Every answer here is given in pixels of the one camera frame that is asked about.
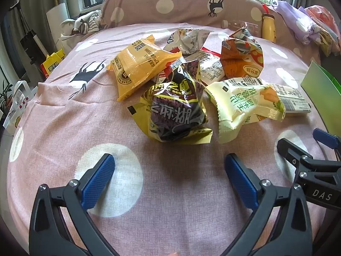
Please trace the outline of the cracker pack white label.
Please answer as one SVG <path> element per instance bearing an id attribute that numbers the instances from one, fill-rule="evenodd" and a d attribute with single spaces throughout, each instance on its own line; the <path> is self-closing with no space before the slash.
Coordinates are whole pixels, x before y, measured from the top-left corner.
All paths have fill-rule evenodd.
<path id="1" fill-rule="evenodd" d="M 284 104 L 286 115 L 308 114 L 311 112 L 312 107 L 306 102 L 298 89 L 293 89 L 292 87 L 276 83 L 270 83 L 270 85 L 276 91 L 278 97 Z"/>

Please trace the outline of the pale yellow corn snack bag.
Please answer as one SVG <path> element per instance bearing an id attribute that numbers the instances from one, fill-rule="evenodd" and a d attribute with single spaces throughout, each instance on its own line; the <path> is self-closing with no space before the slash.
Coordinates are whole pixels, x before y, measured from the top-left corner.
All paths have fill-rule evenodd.
<path id="1" fill-rule="evenodd" d="M 245 124 L 283 121 L 286 110 L 271 84 L 254 77 L 215 81 L 205 87 L 218 113 L 218 141 L 233 141 Z"/>

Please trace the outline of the orange panda snack bag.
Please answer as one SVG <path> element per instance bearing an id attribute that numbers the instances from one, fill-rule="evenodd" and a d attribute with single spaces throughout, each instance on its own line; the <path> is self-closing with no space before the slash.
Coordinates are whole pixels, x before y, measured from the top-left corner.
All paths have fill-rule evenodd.
<path id="1" fill-rule="evenodd" d="M 262 47 L 247 25 L 222 41 L 220 63 L 228 79 L 260 76 L 264 68 Z"/>

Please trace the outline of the red-edged beige snack pack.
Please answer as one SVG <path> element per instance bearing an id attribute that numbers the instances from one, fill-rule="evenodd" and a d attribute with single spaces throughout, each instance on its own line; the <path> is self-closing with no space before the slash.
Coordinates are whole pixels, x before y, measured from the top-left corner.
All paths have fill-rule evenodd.
<path id="1" fill-rule="evenodd" d="M 204 48 L 196 51 L 185 58 L 186 61 L 198 60 L 201 67 L 201 80 L 208 86 L 216 81 L 225 78 L 225 73 L 220 62 L 220 57 L 205 50 Z"/>

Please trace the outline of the black sesame snack bag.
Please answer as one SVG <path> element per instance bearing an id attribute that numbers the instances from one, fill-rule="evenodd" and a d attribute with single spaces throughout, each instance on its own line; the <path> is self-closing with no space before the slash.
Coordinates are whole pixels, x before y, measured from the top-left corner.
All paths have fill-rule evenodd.
<path id="1" fill-rule="evenodd" d="M 168 77 L 151 86 L 128 110 L 141 131 L 159 142 L 210 143 L 213 132 L 206 128 L 204 85 L 198 60 L 175 67 Z"/>

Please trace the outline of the small red silver snack pack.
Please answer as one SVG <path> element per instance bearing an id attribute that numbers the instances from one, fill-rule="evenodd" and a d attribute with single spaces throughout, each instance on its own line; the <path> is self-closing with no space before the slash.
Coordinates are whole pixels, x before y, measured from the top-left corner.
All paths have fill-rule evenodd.
<path id="1" fill-rule="evenodd" d="M 165 81 L 165 79 L 170 75 L 172 72 L 172 67 L 169 65 L 167 66 L 163 71 L 161 71 L 159 74 L 155 75 L 152 78 L 152 82 L 155 84 L 161 84 Z"/>

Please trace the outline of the white popcorn snack bag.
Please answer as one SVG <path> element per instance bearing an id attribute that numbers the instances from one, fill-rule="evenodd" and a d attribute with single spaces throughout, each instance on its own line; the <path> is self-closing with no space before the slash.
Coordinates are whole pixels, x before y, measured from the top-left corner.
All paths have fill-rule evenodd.
<path id="1" fill-rule="evenodd" d="M 180 28 L 166 41 L 164 50 L 181 51 L 182 55 L 192 55 L 204 45 L 211 31 L 206 29 Z"/>

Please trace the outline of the pink folded cloth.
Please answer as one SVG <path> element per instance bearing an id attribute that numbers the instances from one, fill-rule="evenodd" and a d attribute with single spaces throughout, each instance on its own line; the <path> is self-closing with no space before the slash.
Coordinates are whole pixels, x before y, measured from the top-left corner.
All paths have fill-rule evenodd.
<path id="1" fill-rule="evenodd" d="M 325 7 L 319 5 L 306 7 L 305 11 L 320 30 L 315 43 L 327 57 L 331 54 L 340 55 L 340 30 L 333 15 Z"/>

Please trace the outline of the purple folded cloth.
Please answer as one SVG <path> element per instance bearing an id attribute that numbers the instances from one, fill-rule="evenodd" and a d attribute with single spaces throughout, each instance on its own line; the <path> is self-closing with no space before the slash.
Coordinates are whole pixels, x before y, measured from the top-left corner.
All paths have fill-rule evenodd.
<path id="1" fill-rule="evenodd" d="M 286 1 L 278 1 L 275 6 L 287 27 L 293 30 L 296 38 L 304 45 L 311 41 L 321 43 L 320 27 L 304 12 L 293 7 Z"/>

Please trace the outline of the yellow drink bottle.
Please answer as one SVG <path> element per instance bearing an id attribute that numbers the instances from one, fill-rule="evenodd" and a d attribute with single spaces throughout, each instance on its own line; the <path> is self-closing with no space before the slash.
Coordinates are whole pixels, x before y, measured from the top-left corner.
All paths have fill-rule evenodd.
<path id="1" fill-rule="evenodd" d="M 265 13 L 262 15 L 262 37 L 273 43 L 276 42 L 275 17 L 270 14 L 268 7 L 263 3 Z"/>

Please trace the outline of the clear plastic bottle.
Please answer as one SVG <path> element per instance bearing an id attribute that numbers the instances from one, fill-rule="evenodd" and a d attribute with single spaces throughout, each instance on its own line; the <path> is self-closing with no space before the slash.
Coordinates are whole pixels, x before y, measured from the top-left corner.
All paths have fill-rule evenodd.
<path id="1" fill-rule="evenodd" d="M 256 36 L 256 37 L 261 37 L 261 31 L 258 25 L 254 23 L 249 23 L 245 21 L 240 21 L 240 20 L 232 20 L 232 21 L 227 21 L 223 20 L 221 22 L 221 27 L 223 29 L 230 29 L 231 31 L 237 31 L 240 28 L 246 28 L 251 35 Z"/>

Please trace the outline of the brown polka dot bolster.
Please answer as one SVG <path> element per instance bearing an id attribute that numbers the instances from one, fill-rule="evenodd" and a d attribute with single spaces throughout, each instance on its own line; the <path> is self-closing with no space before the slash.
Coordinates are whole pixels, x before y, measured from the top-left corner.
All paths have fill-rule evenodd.
<path id="1" fill-rule="evenodd" d="M 317 45 L 301 43 L 280 14 L 269 12 L 275 17 L 276 42 L 256 37 L 265 65 L 294 68 L 309 66 L 312 61 L 320 64 Z M 105 37 L 124 32 L 130 38 L 152 29 L 189 26 L 233 33 L 221 27 L 223 20 L 254 23 L 261 29 L 264 13 L 262 3 L 256 0 L 104 0 L 101 24 Z"/>

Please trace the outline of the yellow carton box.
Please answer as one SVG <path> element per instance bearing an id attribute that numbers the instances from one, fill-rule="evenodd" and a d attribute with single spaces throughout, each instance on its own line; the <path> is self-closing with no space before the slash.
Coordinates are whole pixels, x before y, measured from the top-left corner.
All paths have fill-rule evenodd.
<path id="1" fill-rule="evenodd" d="M 63 49 L 46 57 L 46 60 L 40 65 L 40 68 L 46 78 L 50 76 L 52 71 L 61 63 L 64 58 L 65 54 Z"/>

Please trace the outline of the black tripod stand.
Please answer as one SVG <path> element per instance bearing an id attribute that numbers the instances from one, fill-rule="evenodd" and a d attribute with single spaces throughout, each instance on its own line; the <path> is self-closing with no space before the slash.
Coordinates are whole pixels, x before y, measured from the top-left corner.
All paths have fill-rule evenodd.
<path id="1" fill-rule="evenodd" d="M 46 61 L 49 53 L 44 47 L 43 43 L 39 39 L 38 35 L 33 29 L 30 29 L 28 23 L 23 15 L 23 11 L 20 6 L 20 0 L 15 0 L 10 10 L 17 10 L 19 13 L 20 24 L 23 27 L 24 36 L 20 40 L 20 43 L 26 52 L 27 56 L 31 60 L 31 65 L 35 65 L 37 68 L 41 68 L 41 65 Z"/>

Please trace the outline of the striped white cloth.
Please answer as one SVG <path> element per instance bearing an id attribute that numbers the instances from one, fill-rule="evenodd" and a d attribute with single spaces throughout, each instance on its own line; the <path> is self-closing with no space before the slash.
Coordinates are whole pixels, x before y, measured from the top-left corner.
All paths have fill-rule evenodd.
<path id="1" fill-rule="evenodd" d="M 59 27 L 64 36 L 86 35 L 101 30 L 102 12 L 95 10 L 74 19 L 64 20 Z"/>

